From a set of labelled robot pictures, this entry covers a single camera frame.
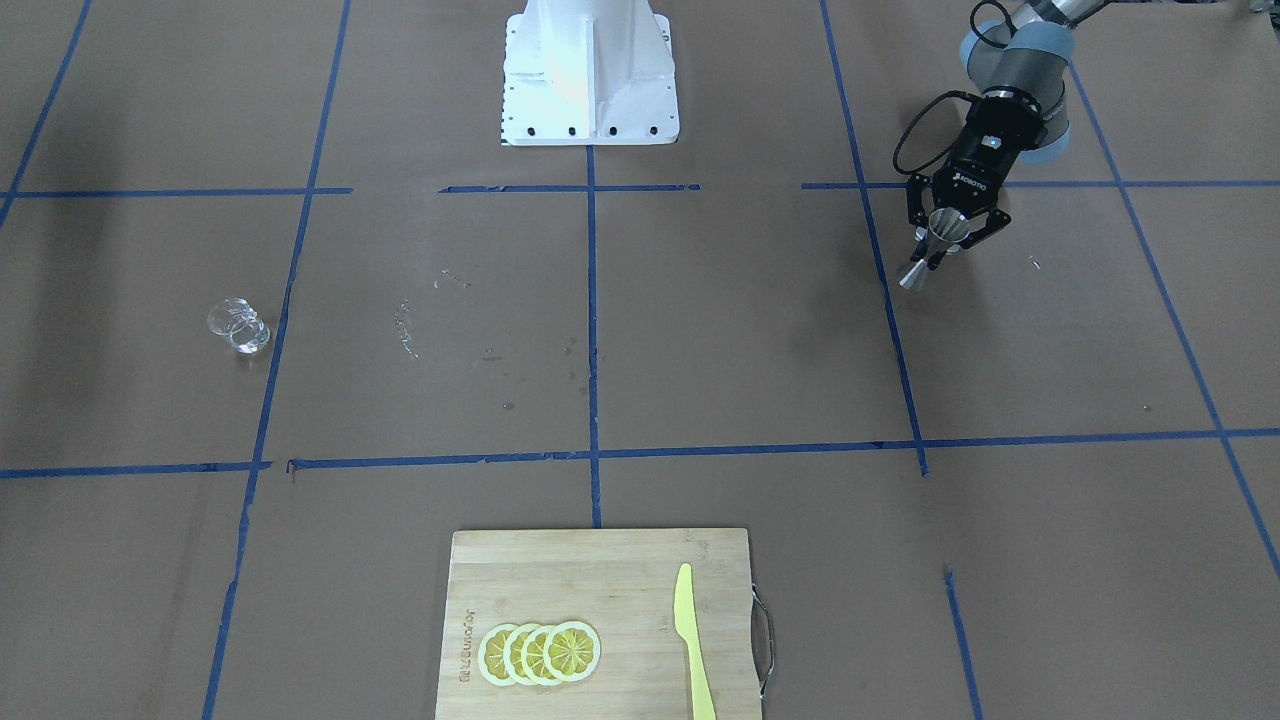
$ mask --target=knife blade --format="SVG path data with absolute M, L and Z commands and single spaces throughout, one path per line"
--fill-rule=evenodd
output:
M 698 611 L 694 610 L 694 568 L 689 562 L 676 574 L 676 634 L 689 650 L 689 684 L 692 693 L 694 720 L 716 720 L 712 688 L 703 666 L 703 646 L 698 638 Z

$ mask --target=metal handle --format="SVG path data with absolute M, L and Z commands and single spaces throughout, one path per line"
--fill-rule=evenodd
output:
M 760 680 L 760 700 L 764 700 L 764 689 L 765 689 L 765 687 L 768 687 L 769 678 L 773 676 L 773 669 L 777 666 L 777 664 L 774 661 L 776 656 L 773 655 L 773 615 L 769 614 L 769 609 L 765 607 L 764 606 L 764 601 L 760 600 L 760 593 L 756 589 L 755 583 L 751 583 L 751 612 L 753 612 L 753 615 L 755 614 L 755 609 L 756 607 L 759 607 L 760 612 L 764 615 L 764 624 L 765 624 L 765 628 L 768 628 L 768 633 L 769 633 L 769 635 L 767 638 L 768 639 L 768 646 L 769 646 L 769 667 L 768 667 L 768 670 L 764 671 L 764 676 L 763 678 L 759 676 L 760 664 L 759 662 L 755 664 L 756 678 L 759 678 L 759 680 Z M 755 643 L 755 623 L 751 623 L 751 660 L 755 660 L 755 647 L 756 647 L 756 643 Z

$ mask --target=blue joint cap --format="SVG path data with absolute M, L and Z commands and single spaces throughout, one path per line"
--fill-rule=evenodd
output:
M 1075 50 L 1075 38 L 1064 26 L 1036 22 L 1023 26 L 1006 50 L 1039 50 L 1070 60 Z
M 978 26 L 978 32 L 987 35 L 1001 24 L 1004 24 L 1001 20 L 987 20 Z M 982 41 L 978 40 L 978 36 L 974 35 L 972 29 L 969 31 L 969 35 L 964 36 L 964 41 L 960 42 L 960 67 L 964 68 L 964 72 L 966 73 L 969 72 L 969 58 L 973 56 L 973 51 L 978 47 L 979 42 Z
M 1050 142 L 1043 147 L 1037 147 L 1036 150 L 1024 150 L 1021 155 L 1018 156 L 1019 160 L 1029 165 L 1039 165 L 1048 163 L 1051 160 L 1057 160 L 1066 152 L 1066 146 L 1071 143 L 1071 126 L 1066 126 L 1066 132 L 1061 137 Z

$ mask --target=black cable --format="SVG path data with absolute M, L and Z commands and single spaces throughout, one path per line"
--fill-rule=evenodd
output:
M 901 137 L 901 140 L 897 141 L 897 147 L 893 149 L 893 169 L 895 170 L 902 173 L 904 176 L 914 176 L 915 173 L 919 173 L 924 168 L 928 168 L 929 165 L 937 163 L 942 158 L 946 158 L 947 152 L 951 152 L 951 149 L 955 147 L 955 145 L 956 145 L 955 141 L 951 141 L 951 145 L 947 145 L 946 150 L 943 150 L 942 152 L 938 152 L 937 155 L 933 156 L 932 160 L 929 160 L 928 163 L 920 165 L 919 168 L 915 168 L 914 170 L 905 170 L 905 169 L 902 169 L 902 165 L 897 161 L 897 156 L 902 152 L 902 146 L 906 145 L 906 140 L 909 137 L 911 137 L 911 131 L 915 129 L 915 126 L 920 120 L 923 120 L 924 115 L 928 115 L 929 110 L 932 110 L 933 108 L 936 108 L 938 105 L 938 102 L 942 102 L 943 100 L 948 100 L 948 99 L 968 100 L 969 102 L 977 102 L 977 101 L 982 100 L 982 97 L 978 97 L 977 95 L 965 92 L 963 90 L 950 90 L 950 91 L 943 92 L 942 95 L 938 95 L 937 97 L 934 97 L 928 105 L 924 106 L 923 110 L 920 110 L 919 113 L 915 114 L 914 118 L 911 118 L 911 122 L 906 124 L 906 129 L 902 131 L 902 137 Z
M 996 0 L 982 0 L 980 3 L 973 6 L 973 12 L 969 13 L 969 29 L 972 29 L 973 33 L 978 36 L 978 40 L 986 42 L 987 45 L 991 45 L 992 47 L 996 47 L 997 50 L 1004 50 L 1005 47 L 1009 47 L 1009 44 L 996 42 L 995 40 L 991 40 L 989 37 L 983 35 L 982 31 L 978 29 L 978 12 L 982 10 L 984 5 L 991 5 L 992 8 L 1000 10 L 1000 14 L 1004 15 L 1005 18 L 1005 27 L 1009 28 L 1009 37 L 1012 37 L 1014 33 L 1018 32 L 1018 28 L 1014 26 L 1014 17 L 1010 15 L 1009 10 L 1006 10 L 1005 6 L 997 3 Z

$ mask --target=white mounting plate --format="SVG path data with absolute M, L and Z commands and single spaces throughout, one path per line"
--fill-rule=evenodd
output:
M 653 18 L 657 20 L 657 29 L 660 31 L 662 41 L 669 55 L 671 22 L 664 15 L 655 13 Z M 552 74 L 545 72 L 545 68 L 536 67 L 538 63 L 541 63 L 540 56 L 530 56 L 527 51 L 522 58 L 513 56 L 512 44 L 524 19 L 525 14 L 520 14 L 512 15 L 507 20 L 506 82 L 502 94 L 503 145 L 581 146 L 667 145 L 676 142 L 680 137 L 680 111 L 673 72 L 657 77 L 635 74 L 616 88 L 611 96 L 603 97 L 612 88 L 600 87 L 603 82 L 600 82 L 600 77 L 595 76 L 594 42 L 585 40 L 580 50 L 593 55 L 593 58 L 584 59 L 582 68 L 590 68 L 588 72 L 593 77 L 582 79 L 591 85 L 591 91 L 586 95 L 595 96 L 593 113 L 593 102 L 585 97 L 571 100 L 566 97 L 564 92 L 557 92 L 557 87 L 550 79 Z M 650 28 L 645 27 L 637 32 L 648 29 Z M 593 35 L 590 26 L 584 35 Z M 612 51 L 630 51 L 630 47 L 599 46 L 602 55 Z

